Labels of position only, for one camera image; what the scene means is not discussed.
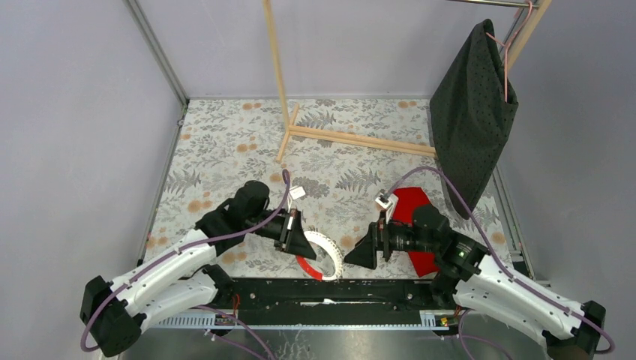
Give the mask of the large keyring with red handle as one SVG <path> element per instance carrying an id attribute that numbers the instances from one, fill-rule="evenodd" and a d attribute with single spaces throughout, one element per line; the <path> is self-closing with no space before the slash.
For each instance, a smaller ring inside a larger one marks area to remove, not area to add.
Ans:
<path id="1" fill-rule="evenodd" d="M 316 281 L 332 282 L 342 278 L 344 271 L 344 256 L 337 244 L 326 235 L 317 231 L 305 231 L 305 237 L 311 245 L 315 245 L 322 255 L 322 261 L 331 263 L 331 271 L 326 273 L 313 267 L 304 257 L 297 256 L 296 262 L 300 269 Z"/>

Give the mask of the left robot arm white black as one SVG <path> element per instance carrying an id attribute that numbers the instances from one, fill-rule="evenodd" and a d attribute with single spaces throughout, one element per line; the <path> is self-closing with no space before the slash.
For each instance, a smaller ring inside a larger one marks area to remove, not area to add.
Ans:
<path id="1" fill-rule="evenodd" d="M 91 279 L 80 310 L 85 325 L 82 351 L 117 356 L 167 317 L 200 305 L 226 307 L 233 297 L 232 280 L 212 261 L 248 233 L 274 240 L 278 251 L 315 260 L 302 229 L 302 213 L 284 209 L 289 195 L 285 190 L 280 205 L 268 210 L 268 186 L 247 181 L 152 260 L 110 281 Z"/>

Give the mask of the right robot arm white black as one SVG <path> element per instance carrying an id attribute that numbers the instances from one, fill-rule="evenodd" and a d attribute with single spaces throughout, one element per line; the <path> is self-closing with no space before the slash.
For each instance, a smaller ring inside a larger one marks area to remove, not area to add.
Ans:
<path id="1" fill-rule="evenodd" d="M 592 359 L 606 310 L 557 295 L 498 260 L 483 244 L 453 230 L 434 206 L 419 206 L 411 223 L 389 220 L 381 211 L 367 234 L 344 257 L 345 263 L 375 269 L 377 254 L 433 253 L 438 268 L 430 282 L 434 305 L 453 304 L 505 323 L 543 347 L 551 359 Z"/>

